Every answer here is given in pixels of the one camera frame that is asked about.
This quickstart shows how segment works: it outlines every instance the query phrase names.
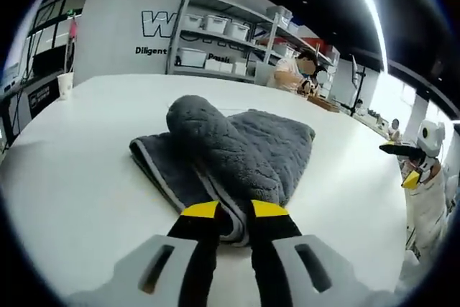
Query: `folded towel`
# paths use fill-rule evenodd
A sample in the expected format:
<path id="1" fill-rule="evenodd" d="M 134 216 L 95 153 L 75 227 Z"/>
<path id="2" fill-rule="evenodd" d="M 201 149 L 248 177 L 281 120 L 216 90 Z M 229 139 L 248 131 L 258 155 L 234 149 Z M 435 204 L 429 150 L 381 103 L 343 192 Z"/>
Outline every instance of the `folded towel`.
<path id="1" fill-rule="evenodd" d="M 166 116 L 169 133 L 139 137 L 134 161 L 178 210 L 220 200 L 229 218 L 221 240 L 244 245 L 246 202 L 284 206 L 308 163 L 315 132 L 250 109 L 225 117 L 199 96 L 183 96 Z"/>

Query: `chair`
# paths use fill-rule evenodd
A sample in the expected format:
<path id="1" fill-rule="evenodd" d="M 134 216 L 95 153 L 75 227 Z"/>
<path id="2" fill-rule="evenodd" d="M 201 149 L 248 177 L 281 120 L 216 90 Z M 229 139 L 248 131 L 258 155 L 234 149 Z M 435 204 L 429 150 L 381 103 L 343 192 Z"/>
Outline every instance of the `chair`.
<path id="1" fill-rule="evenodd" d="M 268 80 L 270 79 L 274 71 L 274 66 L 265 64 L 261 61 L 257 61 L 254 84 L 257 84 L 258 86 L 267 86 Z"/>

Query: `ceiling light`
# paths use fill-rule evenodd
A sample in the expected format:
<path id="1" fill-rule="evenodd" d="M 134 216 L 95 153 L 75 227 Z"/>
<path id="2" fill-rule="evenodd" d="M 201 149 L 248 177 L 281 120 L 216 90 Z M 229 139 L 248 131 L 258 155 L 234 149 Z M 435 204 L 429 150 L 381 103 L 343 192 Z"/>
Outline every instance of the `ceiling light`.
<path id="1" fill-rule="evenodd" d="M 374 22 L 375 30 L 377 31 L 380 52 L 382 53 L 383 72 L 388 73 L 387 48 L 385 47 L 385 38 L 383 36 L 382 24 L 380 23 L 377 7 L 375 6 L 374 0 L 364 0 L 364 2 L 366 3 L 367 8 L 372 16 L 372 21 Z"/>

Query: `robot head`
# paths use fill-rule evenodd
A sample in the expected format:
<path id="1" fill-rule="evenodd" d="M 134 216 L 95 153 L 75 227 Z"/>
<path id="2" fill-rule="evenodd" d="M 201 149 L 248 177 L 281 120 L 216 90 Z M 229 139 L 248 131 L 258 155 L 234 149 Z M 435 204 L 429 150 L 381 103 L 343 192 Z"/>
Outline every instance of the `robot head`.
<path id="1" fill-rule="evenodd" d="M 446 128 L 444 123 L 434 123 L 423 120 L 418 130 L 417 146 L 421 148 L 429 157 L 435 158 L 441 151 L 444 138 L 446 138 Z"/>

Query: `white cup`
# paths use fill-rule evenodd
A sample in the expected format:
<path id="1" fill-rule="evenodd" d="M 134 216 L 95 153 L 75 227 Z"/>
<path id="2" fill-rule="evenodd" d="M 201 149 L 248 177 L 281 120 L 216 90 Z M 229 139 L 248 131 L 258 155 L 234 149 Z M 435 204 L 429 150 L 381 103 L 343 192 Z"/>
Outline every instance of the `white cup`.
<path id="1" fill-rule="evenodd" d="M 57 77 L 59 83 L 59 95 L 61 100 L 67 100 L 72 96 L 73 72 L 63 73 Z"/>

